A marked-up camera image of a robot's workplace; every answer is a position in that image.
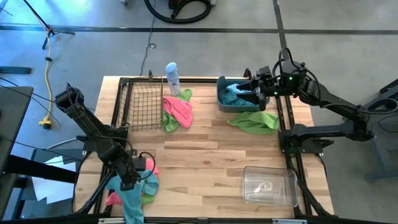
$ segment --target blue spray bottle cap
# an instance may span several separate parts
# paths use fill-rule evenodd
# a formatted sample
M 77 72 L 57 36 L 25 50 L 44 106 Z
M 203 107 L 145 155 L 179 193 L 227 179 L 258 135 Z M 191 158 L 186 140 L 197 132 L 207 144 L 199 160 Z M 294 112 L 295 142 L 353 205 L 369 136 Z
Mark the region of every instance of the blue spray bottle cap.
M 174 72 L 177 69 L 177 64 L 175 62 L 169 63 L 166 66 L 166 73 Z

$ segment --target black hose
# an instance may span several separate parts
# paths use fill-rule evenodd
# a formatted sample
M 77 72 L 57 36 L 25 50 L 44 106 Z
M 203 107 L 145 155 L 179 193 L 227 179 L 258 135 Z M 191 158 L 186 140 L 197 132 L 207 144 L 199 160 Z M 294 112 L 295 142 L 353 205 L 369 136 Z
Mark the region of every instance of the black hose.
M 179 14 L 180 10 L 188 3 L 191 3 L 193 1 L 200 1 L 203 4 L 206 5 L 206 10 L 195 17 L 188 18 L 188 19 L 176 19 L 175 17 Z M 174 9 L 173 14 L 171 15 L 171 18 L 165 17 L 160 15 L 150 4 L 149 0 L 144 0 L 145 5 L 147 6 L 148 10 L 152 15 L 154 15 L 156 18 L 160 19 L 161 21 L 168 22 L 171 24 L 190 24 L 193 22 L 198 22 L 202 19 L 204 19 L 211 11 L 211 3 L 210 0 L 182 0 L 177 7 Z

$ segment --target paper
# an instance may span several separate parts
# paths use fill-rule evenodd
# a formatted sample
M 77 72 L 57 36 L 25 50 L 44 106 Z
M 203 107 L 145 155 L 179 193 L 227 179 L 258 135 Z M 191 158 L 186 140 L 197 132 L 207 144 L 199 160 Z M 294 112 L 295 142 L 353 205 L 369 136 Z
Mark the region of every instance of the paper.
M 57 162 L 57 163 L 51 163 L 49 164 L 50 166 L 62 166 L 62 156 L 55 157 L 53 159 L 50 159 L 49 161 L 45 163 L 50 163 L 50 162 Z M 33 181 L 33 186 L 35 189 L 35 194 L 37 200 L 42 200 L 43 198 L 47 197 L 48 193 L 48 186 L 49 186 L 49 180 L 40 178 L 40 177 L 32 177 Z
M 50 166 L 76 171 L 76 162 L 63 164 L 62 156 L 55 157 L 45 163 Z M 32 177 L 32 181 L 38 201 L 47 197 L 47 204 L 49 204 L 73 197 L 73 184 L 71 183 L 47 180 L 40 177 Z
M 69 164 L 64 165 L 62 168 L 76 171 L 76 162 L 72 162 Z M 68 198 L 73 197 L 73 186 L 74 184 L 61 182 L 61 181 L 54 181 L 51 185 L 51 188 L 58 189 L 54 194 L 47 196 L 47 204 L 59 202 L 62 200 L 66 200 Z

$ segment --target gray floor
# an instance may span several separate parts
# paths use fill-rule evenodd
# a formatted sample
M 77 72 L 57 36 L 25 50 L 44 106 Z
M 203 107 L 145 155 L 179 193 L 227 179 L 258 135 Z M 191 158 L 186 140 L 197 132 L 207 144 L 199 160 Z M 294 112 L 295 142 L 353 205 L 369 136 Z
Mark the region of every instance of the gray floor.
M 49 23 L 61 26 L 150 27 L 152 15 L 142 1 L 130 0 L 129 7 L 113 1 L 31 1 Z M 286 29 L 398 29 L 398 1 L 394 0 L 280 0 Z M 166 2 L 159 9 L 169 14 Z M 37 24 L 20 0 L 4 6 L 14 16 L 0 12 L 0 22 Z M 182 16 L 202 10 L 192 3 Z M 157 21 L 155 27 L 176 27 Z M 218 0 L 204 21 L 183 27 L 275 29 L 272 0 Z M 54 93 L 66 82 L 83 90 L 86 105 L 94 108 L 102 77 L 137 75 L 147 45 L 148 33 L 77 32 L 52 38 L 53 64 L 50 82 Z M 396 35 L 287 35 L 287 45 L 296 60 L 305 61 L 331 92 L 356 104 L 376 96 L 395 80 L 398 37 Z M 43 32 L 0 31 L 0 64 L 32 67 L 30 75 L 3 75 L 19 85 L 29 85 L 47 96 L 44 82 Z M 151 69 L 164 75 L 168 62 L 177 62 L 180 75 L 240 77 L 246 67 L 256 70 L 274 64 L 280 49 L 278 34 L 154 33 L 144 74 Z M 43 130 L 37 123 L 45 111 L 31 103 L 17 140 L 37 147 L 81 134 L 66 115 L 54 110 L 62 128 Z M 341 117 L 312 108 L 316 125 L 339 124 Z M 15 145 L 13 154 L 30 157 L 29 148 Z M 325 150 L 335 213 L 341 217 L 398 223 L 398 178 L 364 181 L 364 174 L 377 170 L 370 143 L 335 139 Z

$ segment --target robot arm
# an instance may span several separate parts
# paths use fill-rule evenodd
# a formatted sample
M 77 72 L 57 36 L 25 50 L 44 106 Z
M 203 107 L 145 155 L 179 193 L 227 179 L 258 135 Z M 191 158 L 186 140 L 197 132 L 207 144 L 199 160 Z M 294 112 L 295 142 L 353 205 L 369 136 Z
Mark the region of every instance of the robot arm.
M 280 67 L 279 76 L 275 76 L 277 67 Z M 279 61 L 272 71 L 268 66 L 260 68 L 251 81 L 240 84 L 237 88 L 249 90 L 250 92 L 238 94 L 237 97 L 259 105 L 261 111 L 266 108 L 267 97 L 293 96 L 299 97 L 300 101 L 308 105 L 326 108 L 347 119 L 344 124 L 334 126 L 306 127 L 303 124 L 295 124 L 291 130 L 284 131 L 280 136 L 281 142 L 288 145 L 284 149 L 284 146 L 282 147 L 284 153 L 305 148 L 316 148 L 307 152 L 321 153 L 324 147 L 333 143 L 331 140 L 320 139 L 322 137 L 344 136 L 354 141 L 368 141 L 374 136 L 370 131 L 369 116 L 362 113 L 361 107 L 330 93 L 303 62 Z
M 99 159 L 111 170 L 115 169 L 120 176 L 121 190 L 130 190 L 141 177 L 138 171 L 144 171 L 145 157 L 136 155 L 136 150 L 131 149 L 128 153 L 122 145 L 126 143 L 125 129 L 113 129 L 104 125 L 84 105 L 84 96 L 77 88 L 69 84 L 67 89 L 55 97 L 56 106 L 73 119 L 87 135 L 89 141 L 95 146 L 94 151 Z

